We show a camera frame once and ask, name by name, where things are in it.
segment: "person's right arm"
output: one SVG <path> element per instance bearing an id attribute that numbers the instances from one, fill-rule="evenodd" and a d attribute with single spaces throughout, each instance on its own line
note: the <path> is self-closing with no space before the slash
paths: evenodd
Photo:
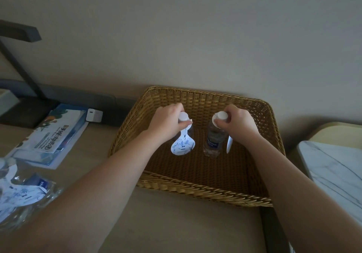
<path id="1" fill-rule="evenodd" d="M 361 252 L 361 226 L 259 134 L 247 110 L 231 104 L 225 111 L 231 121 L 215 122 L 253 156 L 295 251 Z"/>

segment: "bare skin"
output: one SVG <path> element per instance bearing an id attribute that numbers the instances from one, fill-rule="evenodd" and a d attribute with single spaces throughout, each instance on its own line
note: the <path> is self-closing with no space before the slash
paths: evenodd
<path id="1" fill-rule="evenodd" d="M 149 128 L 44 209 L 10 252 L 97 252 L 121 215 L 155 150 L 191 124 L 182 104 L 157 109 Z M 258 132 L 249 112 L 226 107 L 217 121 L 253 155 L 288 239 L 297 252 L 358 252 L 362 228 Z"/>

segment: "hand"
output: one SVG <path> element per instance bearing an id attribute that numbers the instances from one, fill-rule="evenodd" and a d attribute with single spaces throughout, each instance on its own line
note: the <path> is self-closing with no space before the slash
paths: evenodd
<path id="1" fill-rule="evenodd" d="M 148 127 L 150 134 L 154 134 L 161 144 L 172 139 L 179 131 L 192 124 L 190 120 L 179 123 L 181 111 L 184 111 L 182 103 L 157 108 Z"/>
<path id="2" fill-rule="evenodd" d="M 215 123 L 219 128 L 227 131 L 234 140 L 245 145 L 254 135 L 260 136 L 258 127 L 256 127 L 255 121 L 248 110 L 229 104 L 224 111 L 229 114 L 229 119 L 231 116 L 230 122 L 215 119 Z"/>

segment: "person's left hand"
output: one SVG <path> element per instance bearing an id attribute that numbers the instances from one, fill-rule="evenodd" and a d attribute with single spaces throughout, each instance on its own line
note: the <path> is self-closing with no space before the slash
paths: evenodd
<path id="1" fill-rule="evenodd" d="M 190 120 L 179 123 L 181 111 L 184 111 L 182 103 L 157 108 L 147 131 L 156 136 L 161 144 L 172 139 L 179 131 L 192 124 Z"/>

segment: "forearm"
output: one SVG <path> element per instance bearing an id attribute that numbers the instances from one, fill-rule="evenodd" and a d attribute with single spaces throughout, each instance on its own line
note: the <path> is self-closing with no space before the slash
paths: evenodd
<path id="1" fill-rule="evenodd" d="M 26 244 L 37 249 L 61 243 L 71 251 L 97 252 L 159 146 L 146 131 L 141 133 L 49 205 L 28 226 Z"/>
<path id="2" fill-rule="evenodd" d="M 268 141 L 255 135 L 246 146 L 297 252 L 353 252 L 362 247 L 357 222 Z"/>

